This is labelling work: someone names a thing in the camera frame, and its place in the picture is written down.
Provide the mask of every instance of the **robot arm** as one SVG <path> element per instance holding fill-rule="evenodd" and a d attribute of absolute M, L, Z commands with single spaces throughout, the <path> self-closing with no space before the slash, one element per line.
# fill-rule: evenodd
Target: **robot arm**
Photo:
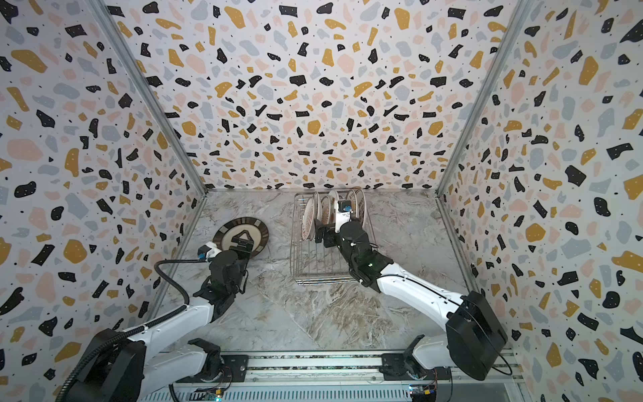
<path fill-rule="evenodd" d="M 507 335 L 484 296 L 447 291 L 405 271 L 373 250 L 360 222 L 348 221 L 339 228 L 330 225 L 323 236 L 325 246 L 339 248 L 350 274 L 363 286 L 406 302 L 445 330 L 446 336 L 416 338 L 407 364 L 411 372 L 421 376 L 423 369 L 454 363 L 472 378 L 486 378 Z"/>

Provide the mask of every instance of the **terrazzo wallpaper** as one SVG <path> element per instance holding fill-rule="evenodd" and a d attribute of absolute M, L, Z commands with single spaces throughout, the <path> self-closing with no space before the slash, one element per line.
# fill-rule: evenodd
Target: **terrazzo wallpaper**
<path fill-rule="evenodd" d="M 437 185 L 515 0 L 108 0 L 208 188 Z"/>
<path fill-rule="evenodd" d="M 81 1 L 0 0 L 0 399 L 145 317 L 198 194 Z"/>
<path fill-rule="evenodd" d="M 536 401 L 643 401 L 642 18 L 534 2 L 444 194 Z"/>

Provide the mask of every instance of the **white plate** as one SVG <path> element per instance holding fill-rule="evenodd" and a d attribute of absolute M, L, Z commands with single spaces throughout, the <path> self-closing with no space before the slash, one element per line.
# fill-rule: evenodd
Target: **white plate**
<path fill-rule="evenodd" d="M 366 194 L 364 194 L 364 190 L 361 190 L 361 189 L 358 190 L 356 194 L 358 197 L 359 221 L 362 222 L 362 227 L 365 229 L 366 219 L 368 218 L 367 207 L 366 207 Z"/>
<path fill-rule="evenodd" d="M 331 222 L 334 222 L 335 214 L 337 213 L 337 209 L 340 207 L 339 204 L 337 204 L 337 201 L 341 199 L 341 196 L 335 190 L 331 190 L 328 193 L 328 196 L 331 199 Z"/>
<path fill-rule="evenodd" d="M 329 224 L 331 223 L 331 199 L 328 196 L 323 196 L 320 201 L 321 204 L 321 223 Z"/>
<path fill-rule="evenodd" d="M 350 201 L 351 212 L 350 214 L 354 217 L 359 216 L 359 206 L 358 206 L 358 196 L 355 193 L 355 190 L 349 191 L 346 198 Z"/>
<path fill-rule="evenodd" d="M 317 215 L 317 204 L 314 196 L 306 201 L 302 217 L 302 240 L 309 240 L 312 235 L 315 216 Z"/>

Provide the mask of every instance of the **black motor housing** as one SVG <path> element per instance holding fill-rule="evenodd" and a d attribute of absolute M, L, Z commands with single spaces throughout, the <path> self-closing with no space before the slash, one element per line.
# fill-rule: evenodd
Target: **black motor housing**
<path fill-rule="evenodd" d="M 507 343 L 491 306 L 481 294 L 462 296 L 462 304 L 446 323 L 449 354 L 468 376 L 484 380 Z"/>

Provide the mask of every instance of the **gray speck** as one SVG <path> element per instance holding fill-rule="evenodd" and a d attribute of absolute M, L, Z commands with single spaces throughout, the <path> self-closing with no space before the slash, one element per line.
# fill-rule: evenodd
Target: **gray speck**
<path fill-rule="evenodd" d="M 549 91 L 549 102 L 555 102 L 558 100 L 558 88 L 556 84 L 552 86 L 552 89 Z"/>
<path fill-rule="evenodd" d="M 565 120 L 571 120 L 574 117 L 574 108 L 576 107 L 576 101 L 574 98 L 566 96 L 563 98 L 563 110 L 561 111 L 561 116 Z"/>
<path fill-rule="evenodd" d="M 116 106 L 116 101 L 111 95 L 107 95 L 105 98 L 105 106 L 107 106 L 108 109 L 114 109 L 114 106 Z"/>
<path fill-rule="evenodd" d="M 616 51 L 616 42 L 608 43 L 607 45 L 603 46 L 603 49 L 601 50 L 601 59 L 605 60 L 612 57 L 615 51 Z"/>
<path fill-rule="evenodd" d="M 460 108 L 460 112 L 458 113 L 458 120 L 467 120 L 469 118 L 469 115 L 471 114 L 471 110 L 473 110 L 473 103 L 468 103 L 464 107 Z M 453 130 L 456 131 L 458 127 L 453 126 Z"/>
<path fill-rule="evenodd" d="M 39 97 L 32 96 L 32 99 L 36 101 L 36 103 L 43 105 L 44 107 L 48 107 L 50 109 L 56 104 L 56 101 L 54 101 L 54 99 L 51 99 L 44 95 Z"/>
<path fill-rule="evenodd" d="M 113 125 L 104 125 L 100 130 L 100 134 L 103 136 L 103 139 L 107 141 L 117 142 L 120 140 L 118 129 Z"/>
<path fill-rule="evenodd" d="M 332 111 L 333 118 L 341 118 L 341 114 L 344 111 L 344 102 L 342 101 L 335 102 L 333 107 L 331 107 L 331 111 Z"/>
<path fill-rule="evenodd" d="M 197 82 L 199 84 L 201 84 L 201 86 L 204 87 L 204 88 L 209 88 L 210 87 L 210 84 L 208 83 L 208 81 L 203 77 L 197 77 Z"/>
<path fill-rule="evenodd" d="M 38 174 L 48 174 L 50 176 L 58 174 L 59 171 L 60 169 L 53 165 L 42 165 L 38 168 Z"/>
<path fill-rule="evenodd" d="M 80 13 L 80 5 L 78 4 L 78 1 L 72 1 L 70 3 L 67 3 L 67 14 L 69 15 L 76 15 Z"/>
<path fill-rule="evenodd" d="M 608 288 L 611 286 L 611 268 L 609 265 L 601 265 L 599 266 L 599 270 L 601 271 L 601 277 L 603 279 L 603 285 Z"/>
<path fill-rule="evenodd" d="M 272 88 L 265 84 L 261 84 L 259 85 L 259 87 L 257 87 L 257 93 L 266 100 L 272 100 L 274 97 Z"/>
<path fill-rule="evenodd" d="M 18 232 L 12 234 L 12 237 L 21 237 L 25 238 L 29 236 L 29 228 L 16 228 Z"/>
<path fill-rule="evenodd" d="M 317 30 L 317 36 L 319 36 L 320 39 L 326 39 L 326 38 L 331 37 L 325 30 L 323 30 L 321 28 Z"/>
<path fill-rule="evenodd" d="M 90 230 L 94 232 L 98 230 L 98 224 L 94 221 L 85 222 L 85 226 L 87 226 Z"/>
<path fill-rule="evenodd" d="M 252 44 L 252 42 L 250 42 L 250 41 L 240 41 L 239 46 L 244 48 L 249 55 L 251 55 L 251 56 L 259 56 L 259 51 L 255 47 L 255 45 Z"/>
<path fill-rule="evenodd" d="M 625 167 L 631 172 L 632 170 L 636 169 L 640 165 L 638 164 L 637 161 L 634 159 L 630 159 L 629 161 L 625 162 Z"/>
<path fill-rule="evenodd" d="M 620 87 L 628 87 L 629 86 L 629 80 L 627 79 L 622 79 L 620 81 L 616 81 L 614 83 L 614 88 L 620 88 Z"/>
<path fill-rule="evenodd" d="M 406 41 L 399 41 L 398 43 L 395 44 L 395 47 L 397 48 L 397 50 L 399 50 L 400 56 L 402 57 L 411 56 L 411 48 L 409 47 L 408 43 L 406 43 Z"/>
<path fill-rule="evenodd" d="M 621 242 L 621 244 L 626 244 L 629 241 L 629 237 L 632 234 L 632 228 L 626 221 L 619 222 L 619 230 L 616 232 L 616 238 Z"/>
<path fill-rule="evenodd" d="M 556 257 L 558 256 L 558 249 L 554 249 L 550 253 L 547 253 L 547 260 L 548 261 L 556 261 Z"/>
<path fill-rule="evenodd" d="M 536 380 L 537 383 L 539 383 L 543 378 L 543 367 L 540 365 L 540 362 L 536 358 L 534 358 L 534 364 L 531 368 L 531 374 L 534 375 L 534 380 Z"/>
<path fill-rule="evenodd" d="M 569 161 L 573 161 L 574 158 L 576 158 L 577 153 L 578 152 L 575 149 L 567 148 L 567 149 L 563 149 L 563 151 L 561 152 L 561 155 L 565 162 L 569 162 Z"/>
<path fill-rule="evenodd" d="M 411 93 L 411 90 L 404 85 L 398 85 L 393 93 L 399 100 L 406 100 L 408 98 L 408 95 Z"/>
<path fill-rule="evenodd" d="M 18 31 L 11 25 L 7 25 L 5 36 L 11 39 L 12 41 L 16 42 L 17 44 L 24 43 L 24 36 L 20 33 L 20 31 Z"/>
<path fill-rule="evenodd" d="M 540 310 L 536 309 L 534 306 L 529 306 L 529 313 L 537 323 L 549 323 L 549 319 L 547 318 L 547 316 L 541 313 Z"/>
<path fill-rule="evenodd" d="M 201 116 L 203 116 L 204 119 L 214 118 L 212 115 L 212 105 L 209 102 L 203 102 L 201 104 Z"/>
<path fill-rule="evenodd" d="M 75 193 L 67 194 L 65 201 L 67 201 L 67 211 L 78 219 L 83 219 L 89 212 L 89 209 L 87 209 Z"/>
<path fill-rule="evenodd" d="M 529 166 L 531 169 L 536 169 L 545 161 L 545 155 L 542 148 L 534 148 L 529 153 Z"/>
<path fill-rule="evenodd" d="M 618 351 L 616 352 L 616 356 L 614 356 L 614 359 L 611 361 L 611 363 L 605 366 L 605 371 L 610 373 L 611 377 L 616 382 L 619 382 L 620 380 L 623 379 L 623 377 L 625 377 L 622 360 L 623 360 L 623 352 Z"/>
<path fill-rule="evenodd" d="M 379 40 L 378 44 L 382 53 L 387 53 L 389 50 L 391 50 L 391 47 L 388 45 L 388 43 L 382 41 L 381 39 Z"/>
<path fill-rule="evenodd" d="M 203 21 L 208 18 L 208 15 L 208 3 L 205 0 L 201 0 L 201 2 L 190 13 L 190 17 L 196 21 Z"/>
<path fill-rule="evenodd" d="M 38 321 L 40 320 L 41 314 L 42 314 L 42 307 L 29 307 L 27 311 L 20 314 L 19 316 L 10 318 L 9 321 L 7 322 L 9 324 L 13 324 L 14 322 Z"/>
<path fill-rule="evenodd" d="M 316 80 L 316 79 L 317 79 L 317 77 L 319 77 L 320 75 L 322 75 L 322 74 L 320 73 L 320 70 L 317 68 L 317 66 L 315 66 L 315 67 L 312 69 L 312 73 L 311 73 L 311 80 Z"/>
<path fill-rule="evenodd" d="M 171 72 L 169 68 L 165 67 L 165 69 L 163 70 L 163 78 L 169 81 L 174 78 L 174 73 Z"/>
<path fill-rule="evenodd" d="M 58 349 L 62 345 L 64 338 L 62 336 L 54 336 L 49 341 L 49 350 Z"/>
<path fill-rule="evenodd" d="M 564 59 L 565 57 L 569 56 L 572 50 L 576 49 L 576 46 L 578 46 L 578 41 L 560 45 L 556 49 L 554 49 L 554 51 L 552 51 L 552 56 L 557 59 Z"/>
<path fill-rule="evenodd" d="M 609 126 L 614 125 L 614 108 L 609 108 L 599 116 L 599 133 L 598 137 L 605 135 L 605 131 Z"/>
<path fill-rule="evenodd" d="M 576 361 L 576 356 L 572 352 L 570 352 L 569 349 L 565 349 L 565 352 L 563 353 L 563 357 L 565 361 L 569 364 L 574 364 Z"/>
<path fill-rule="evenodd" d="M 46 389 L 41 387 L 40 384 L 34 383 L 29 387 L 29 402 L 42 402 L 44 401 L 44 395 Z"/>
<path fill-rule="evenodd" d="M 431 44 L 438 52 L 442 51 L 442 42 L 444 42 L 444 39 L 442 39 L 439 33 L 435 32 L 431 38 Z"/>
<path fill-rule="evenodd" d="M 78 65 L 80 65 L 80 68 L 83 71 L 92 73 L 96 76 L 100 76 L 100 73 L 98 72 L 97 69 L 94 68 L 94 65 L 91 63 L 91 61 L 83 59 L 82 57 L 77 57 L 76 61 L 78 61 Z"/>
<path fill-rule="evenodd" d="M 106 315 L 106 316 L 108 316 L 108 317 L 111 317 L 114 313 L 116 313 L 116 312 L 120 311 L 122 308 L 123 308 L 123 307 L 121 307 L 121 306 L 116 306 L 116 304 L 112 303 L 110 306 L 106 307 L 106 308 L 103 310 L 103 314 L 104 314 L 104 315 Z"/>
<path fill-rule="evenodd" d="M 591 251 L 592 244 L 587 239 L 569 239 L 569 241 L 561 246 L 561 250 L 563 251 L 563 254 L 565 254 L 565 257 L 570 259 Z"/>
<path fill-rule="evenodd" d="M 156 38 L 159 41 L 162 41 L 164 38 L 167 38 L 167 35 L 165 35 L 163 32 L 159 31 L 158 29 L 154 28 L 152 29 L 152 34 L 156 36 Z"/>
<path fill-rule="evenodd" d="M 373 3 L 371 7 L 368 7 L 366 10 L 362 11 L 359 15 L 359 19 L 362 21 L 373 21 L 377 17 L 377 9 L 379 8 L 379 1 Z"/>

